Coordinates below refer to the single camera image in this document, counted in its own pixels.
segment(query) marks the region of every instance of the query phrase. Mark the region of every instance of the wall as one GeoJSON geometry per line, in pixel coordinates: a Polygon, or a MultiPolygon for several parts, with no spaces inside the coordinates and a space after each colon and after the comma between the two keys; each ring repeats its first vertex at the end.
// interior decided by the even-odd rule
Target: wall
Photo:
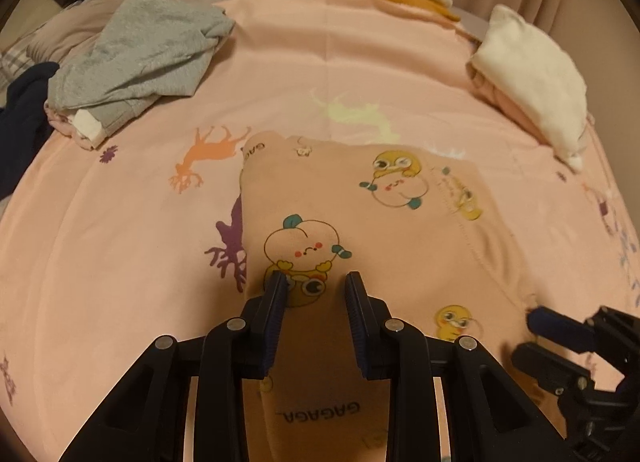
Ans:
{"type": "Polygon", "coordinates": [[[584,75],[589,110],[640,230],[640,33],[619,0],[561,0],[549,34],[584,75]]]}

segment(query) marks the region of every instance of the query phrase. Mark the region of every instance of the orange deer print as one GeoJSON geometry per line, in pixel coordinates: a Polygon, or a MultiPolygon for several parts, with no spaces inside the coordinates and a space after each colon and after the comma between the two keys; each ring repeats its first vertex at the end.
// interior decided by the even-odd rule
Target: orange deer print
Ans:
{"type": "Polygon", "coordinates": [[[215,126],[212,126],[209,131],[200,136],[200,129],[196,129],[196,139],[193,146],[189,148],[189,151],[184,155],[184,159],[181,164],[175,165],[176,175],[173,175],[169,179],[171,187],[176,189],[178,193],[182,193],[191,185],[191,177],[196,179],[196,187],[200,187],[203,183],[202,177],[194,172],[191,167],[193,163],[198,160],[223,160],[233,157],[236,154],[236,144],[241,140],[246,139],[251,128],[247,128],[242,137],[231,138],[231,132],[226,126],[222,126],[225,130],[225,137],[219,142],[207,142],[207,137],[213,132],[215,126]]]}

